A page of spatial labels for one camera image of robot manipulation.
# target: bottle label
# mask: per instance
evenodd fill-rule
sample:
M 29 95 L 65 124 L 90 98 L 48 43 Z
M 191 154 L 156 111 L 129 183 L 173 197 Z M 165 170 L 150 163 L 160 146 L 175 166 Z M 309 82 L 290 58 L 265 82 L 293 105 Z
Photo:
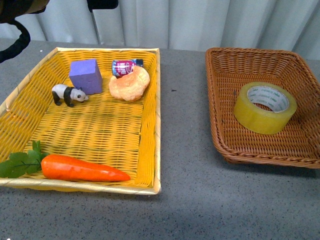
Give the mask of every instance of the bottle label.
M 112 74 L 116 77 L 122 77 L 131 73 L 136 65 L 134 60 L 114 60 L 112 62 Z

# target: purple block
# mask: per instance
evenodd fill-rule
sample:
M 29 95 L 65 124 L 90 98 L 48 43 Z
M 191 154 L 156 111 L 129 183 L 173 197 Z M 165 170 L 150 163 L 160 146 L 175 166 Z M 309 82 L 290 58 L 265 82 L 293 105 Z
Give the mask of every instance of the purple block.
M 96 59 L 71 62 L 69 78 L 73 86 L 82 88 L 86 95 L 102 93 L 102 76 Z

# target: small bottle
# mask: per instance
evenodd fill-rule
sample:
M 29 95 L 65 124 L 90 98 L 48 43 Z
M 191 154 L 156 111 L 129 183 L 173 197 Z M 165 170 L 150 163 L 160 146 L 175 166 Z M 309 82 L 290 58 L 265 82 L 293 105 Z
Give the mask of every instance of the small bottle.
M 113 60 L 112 61 L 112 74 L 121 78 L 132 72 L 133 66 L 144 67 L 143 59 L 131 59 L 131 60 Z

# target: bottle cap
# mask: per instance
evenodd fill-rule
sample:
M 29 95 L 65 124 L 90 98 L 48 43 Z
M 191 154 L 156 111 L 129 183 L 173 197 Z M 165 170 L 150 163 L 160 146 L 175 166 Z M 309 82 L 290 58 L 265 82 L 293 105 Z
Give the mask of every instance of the bottle cap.
M 137 59 L 135 61 L 136 65 L 139 67 L 144 67 L 144 60 L 143 59 Z

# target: orange carrot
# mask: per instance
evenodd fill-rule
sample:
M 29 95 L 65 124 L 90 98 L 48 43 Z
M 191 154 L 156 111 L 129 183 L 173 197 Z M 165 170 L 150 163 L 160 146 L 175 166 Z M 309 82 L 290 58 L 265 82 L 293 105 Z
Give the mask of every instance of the orange carrot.
M 91 163 L 74 157 L 50 154 L 41 161 L 43 175 L 65 181 L 115 182 L 128 181 L 130 176 L 111 166 Z

